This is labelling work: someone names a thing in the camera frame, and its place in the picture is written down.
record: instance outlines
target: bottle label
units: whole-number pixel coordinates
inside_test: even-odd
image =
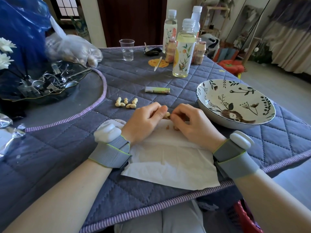
[[[183,43],[177,41],[173,65],[174,73],[189,73],[194,45],[195,43]]]
[[[176,37],[177,25],[176,24],[164,24],[164,33],[163,33],[163,50],[166,49],[169,39],[171,37]]]

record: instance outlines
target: lip balm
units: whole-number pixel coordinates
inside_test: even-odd
[[[145,92],[169,94],[170,88],[145,87]]]

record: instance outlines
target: plastic cup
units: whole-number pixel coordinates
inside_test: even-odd
[[[125,61],[132,61],[134,59],[134,42],[132,39],[121,39],[119,41]]]

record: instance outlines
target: gray pants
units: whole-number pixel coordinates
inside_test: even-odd
[[[203,216],[192,200],[115,225],[115,233],[206,233]]]

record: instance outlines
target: white bottle cap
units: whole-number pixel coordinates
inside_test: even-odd
[[[175,18],[176,14],[177,14],[177,10],[169,10],[168,16],[174,16]]]
[[[202,7],[201,6],[194,6],[192,12],[201,13]]]
[[[184,19],[183,28],[194,28],[195,20],[194,19]]]

